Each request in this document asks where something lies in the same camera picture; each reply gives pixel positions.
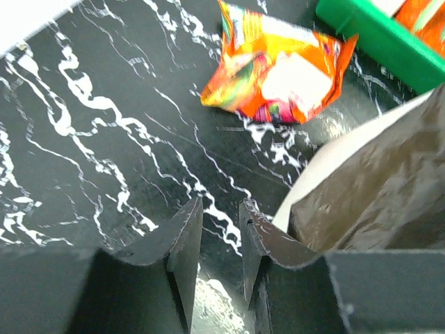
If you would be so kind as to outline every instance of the green container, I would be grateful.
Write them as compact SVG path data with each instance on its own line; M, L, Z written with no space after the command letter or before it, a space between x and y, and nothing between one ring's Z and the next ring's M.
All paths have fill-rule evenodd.
M445 60L367 0L320 0L316 14L421 94L445 82Z

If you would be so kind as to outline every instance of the colorful wrapper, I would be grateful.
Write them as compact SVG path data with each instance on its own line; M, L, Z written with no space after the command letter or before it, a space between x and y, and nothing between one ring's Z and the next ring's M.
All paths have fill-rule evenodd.
M431 0L407 0L396 15L396 20L413 32L419 15ZM419 31L413 32L431 49L445 58L445 4L435 13L430 21Z
M341 94L358 36L335 38L219 1L222 56L201 103L261 122L304 123Z

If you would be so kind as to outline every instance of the countertop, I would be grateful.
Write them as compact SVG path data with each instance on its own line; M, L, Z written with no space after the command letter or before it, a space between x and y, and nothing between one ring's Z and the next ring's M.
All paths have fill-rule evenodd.
M334 33L315 0L232 3ZM317 148L414 93L359 50L319 117L255 123L200 104L220 34L216 0L85 0L1 58L0 243L117 250L201 196L194 333L250 330L240 201L273 217Z

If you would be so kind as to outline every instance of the white marble veining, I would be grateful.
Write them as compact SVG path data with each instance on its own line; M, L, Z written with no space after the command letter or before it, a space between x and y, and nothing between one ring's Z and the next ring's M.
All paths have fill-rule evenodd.
M191 145L196 146L198 150L201 150L205 159L213 166L214 172L224 180L227 180L230 191L239 193L243 198L255 200L252 191L240 185L243 183L243 180L225 170L225 167L217 162L214 152L211 152L207 147L207 143L201 139L202 125L198 125L193 119L190 119L190 116L185 113L187 107L175 101L175 97L167 93L165 86L163 86L163 80L172 75L175 70L199 71L199 63L185 63L181 60L183 52L181 43L184 43L184 36L188 36L188 41L194 45L197 51L207 53L209 61L214 66L217 66L221 53L220 35L214 32L213 27L209 28L203 23L204 21L197 17L194 13L197 10L196 6L189 2L183 6L180 0L140 0L140 3L145 4L147 19L150 19L149 13L154 15L162 31L162 35L159 34L159 36L162 36L163 40L159 42L165 43L170 54L168 57L171 58L172 67L168 71L160 70L158 66L155 66L156 61L153 56L149 56L149 49L129 37L127 31L134 22L126 21L125 18L119 16L115 10L111 9L113 2L114 0L94 2L85 0L78 7L80 15L77 15L76 19L86 20L90 25L90 29L101 33L100 36L102 36L103 41L109 43L113 52L120 59L121 63L119 66L130 69L135 80L141 79L150 82L151 89L159 99L165 100L171 110L179 117L182 126L190 129L192 136L188 138L181 136L171 125L163 124L147 111L139 111L138 117L128 116L127 111L117 105L113 96L106 93L96 93L96 87L100 83L95 81L94 72L84 70L88 64L82 63L81 57L75 51L80 49L81 45L74 44L70 39L69 32L62 31L58 23L51 20L48 23L49 28L46 30L46 33L51 34L58 45L57 69L59 75L64 78L65 87L69 90L70 96L59 96L56 93L58 87L53 87L50 81L43 79L40 73L47 71L47 68L41 66L35 60L34 51L25 42L19 44L19 47L24 50L23 55L18 57L13 53L5 55L5 69L10 76L9 79L0 76L0 81L3 89L7 92L5 97L16 99L16 109L28 125L27 132L24 134L26 140L36 150L43 151L56 159L62 159L73 165L78 171L78 184L76 186L81 190L84 198L94 207L94 213L91 213L89 216L79 213L76 208L76 200L72 196L65 194L64 196L67 196L72 206L74 218L68 221L61 221L59 225L73 225L90 221L94 223L96 230L102 236L104 244L109 245L112 241L118 241L115 237L110 237L104 232L104 224L106 222L104 222L102 217L106 207L109 207L108 204L105 205L105 202L111 202L116 210L116 214L129 214L132 217L131 229L134 232L144 235L147 231L152 231L158 227L157 223L150 218L150 212L133 204L136 199L134 188L128 181L128 171L119 166L112 158L104 156L103 152L98 152L90 147L89 143L91 143L92 139L100 141L102 134L107 129L114 129L124 134L132 142L129 150L138 152L141 156L141 166L145 170L153 170L162 180L173 182L176 186L175 191L181 191L188 198L196 195L205 198L207 201L205 202L204 213L216 228L212 233L218 235L227 245L230 245L236 254L241 255L240 231L234 222L236 217L224 209L223 205L222 195L227 194L228 190L220 185L218 185L217 190L214 190L208 180L201 180L195 171L196 167L192 166L190 158L184 155L181 149L177 148L171 140L153 134L151 127L148 126L156 125L156 128L165 130L167 134L181 137ZM127 5L125 0L119 2L123 3L123 6ZM250 0L250 2L252 9L256 6L256 9L263 13L267 13L268 6L273 5L273 1L269 0ZM72 25L76 26L75 20L72 21ZM369 98L375 102L377 114L382 114L383 110L380 107L379 97L374 96L372 93L373 85L383 88L397 104L401 103L400 99L391 92L385 83L363 71L357 54L354 55L350 67L357 76L364 80L369 92ZM191 82L187 84L187 91L195 103L198 101L200 90L202 89L196 82L197 79L192 76ZM38 101L46 108L47 124L50 126L48 129L52 131L51 137L53 140L69 141L76 147L80 155L75 157L65 155L64 152L57 152L47 147L46 144L39 143L38 140L34 139L34 120L28 111L21 108L20 96L15 95L15 89L22 85L28 86ZM75 99L84 108L84 112L88 113L89 117L92 118L89 129L77 129L77 125L73 121L76 118L76 111L73 109L72 102L67 102L72 99ZM334 114L334 118L326 116L330 118L330 122L333 124L333 133L341 126L339 122L343 119L341 110L334 109ZM65 238L63 235L49 236L38 231L27 230L25 227L24 221L26 217L29 218L29 212L43 210L45 205L51 205L51 203L45 202L37 194L26 192L19 185L20 180L16 180L14 175L13 160L8 155L8 150L10 149L8 130L3 125L0 129L3 168L0 186L5 187L9 184L19 189L21 193L19 195L21 202L15 206L13 205L12 208L14 209L7 205L11 206L9 203L14 202L15 199L0 193L0 196L3 196L1 205L3 205L3 210L7 212L3 218L3 227L0 229L1 240L8 244L21 243L22 241L14 229L14 226L17 226L20 230L25 231L32 240L41 245L50 241L64 241L67 244L72 244L73 241L70 241L69 237ZM274 182L287 188L292 187L297 176L299 176L308 162L307 158L298 149L299 145L303 144L311 151L317 148L317 144L311 140L309 132L303 128L258 124L240 115L238 115L238 127L221 125L216 127L214 131L247 133L249 141L244 142L243 145L247 147L248 155L250 154L248 159L254 159L263 173L268 175ZM159 147L168 152L166 154L171 154L175 158L177 169L174 173L162 164L163 156L156 153L159 151ZM89 168L87 166L92 166L96 174L109 177L110 180L118 185L118 190L114 193L107 192L105 194L97 192L99 186L85 176L86 172L84 169ZM162 195L166 205L168 205L171 197L168 189L163 189L162 186L143 175L141 180L145 184L153 186ZM10 237L4 236L5 231L10 233Z

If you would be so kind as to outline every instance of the orange package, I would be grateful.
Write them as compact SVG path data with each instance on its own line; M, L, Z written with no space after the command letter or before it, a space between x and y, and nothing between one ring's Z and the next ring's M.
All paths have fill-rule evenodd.
M322 33L219 1L222 56L201 95L261 122L304 123L341 94L358 36Z
M432 0L407 0L398 11L396 20L445 58L445 3L424 27L415 31L416 23L431 4Z

